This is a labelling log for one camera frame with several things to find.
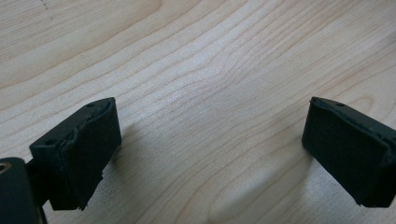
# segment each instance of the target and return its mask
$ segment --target wooden table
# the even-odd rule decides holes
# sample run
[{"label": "wooden table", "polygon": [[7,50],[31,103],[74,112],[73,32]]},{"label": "wooden table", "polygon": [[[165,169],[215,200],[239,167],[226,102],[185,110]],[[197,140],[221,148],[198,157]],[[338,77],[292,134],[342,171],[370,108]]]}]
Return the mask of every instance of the wooden table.
[{"label": "wooden table", "polygon": [[49,223],[394,223],[302,147],[309,99],[396,128],[395,1],[0,3],[0,156],[90,101],[123,142],[83,211]]}]

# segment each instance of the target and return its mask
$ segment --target light wood surface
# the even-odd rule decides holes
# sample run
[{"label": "light wood surface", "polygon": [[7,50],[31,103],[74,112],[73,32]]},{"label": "light wood surface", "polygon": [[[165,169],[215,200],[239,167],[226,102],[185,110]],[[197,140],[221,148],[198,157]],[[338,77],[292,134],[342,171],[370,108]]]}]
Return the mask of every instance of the light wood surface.
[{"label": "light wood surface", "polygon": [[311,96],[396,128],[395,1],[0,2],[0,156],[90,101],[123,142],[49,223],[394,223],[303,149]]}]

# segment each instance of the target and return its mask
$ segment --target tabletop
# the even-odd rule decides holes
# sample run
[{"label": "tabletop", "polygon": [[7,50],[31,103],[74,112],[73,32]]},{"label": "tabletop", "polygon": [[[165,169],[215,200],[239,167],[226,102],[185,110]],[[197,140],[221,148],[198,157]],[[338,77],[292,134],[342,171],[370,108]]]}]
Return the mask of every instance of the tabletop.
[{"label": "tabletop", "polygon": [[49,223],[394,223],[301,143],[312,96],[396,128],[396,2],[3,0],[0,156],[115,97],[122,144]]}]

